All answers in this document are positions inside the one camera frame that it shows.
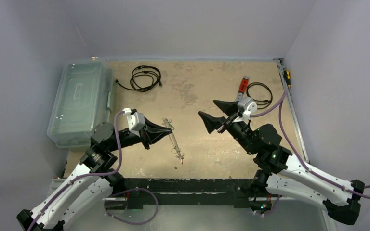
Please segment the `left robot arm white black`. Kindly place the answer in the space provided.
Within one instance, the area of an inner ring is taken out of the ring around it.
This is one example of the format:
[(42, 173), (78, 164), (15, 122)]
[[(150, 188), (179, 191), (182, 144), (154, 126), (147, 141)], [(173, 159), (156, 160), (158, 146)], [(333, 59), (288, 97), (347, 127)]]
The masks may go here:
[(22, 210), (17, 220), (25, 231), (64, 231), (78, 216), (111, 195), (124, 192), (123, 176), (118, 169), (122, 148), (142, 144), (145, 149), (172, 130), (147, 120), (142, 113), (127, 115), (128, 128), (100, 123), (91, 136), (91, 146), (60, 186), (32, 210)]

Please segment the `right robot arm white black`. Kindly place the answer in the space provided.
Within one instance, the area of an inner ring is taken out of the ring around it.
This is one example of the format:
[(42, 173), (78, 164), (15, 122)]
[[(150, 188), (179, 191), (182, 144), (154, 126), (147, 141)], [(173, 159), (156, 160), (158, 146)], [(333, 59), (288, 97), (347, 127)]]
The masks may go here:
[(299, 155), (281, 146), (282, 137), (271, 124), (251, 129), (245, 123), (255, 107), (251, 98), (213, 102), (227, 117), (213, 117), (202, 111), (198, 115), (208, 133), (227, 131), (248, 155), (254, 156), (259, 170), (251, 183), (252, 193), (294, 198), (319, 207), (339, 223), (355, 224), (361, 209), (363, 182), (343, 180), (305, 163)]

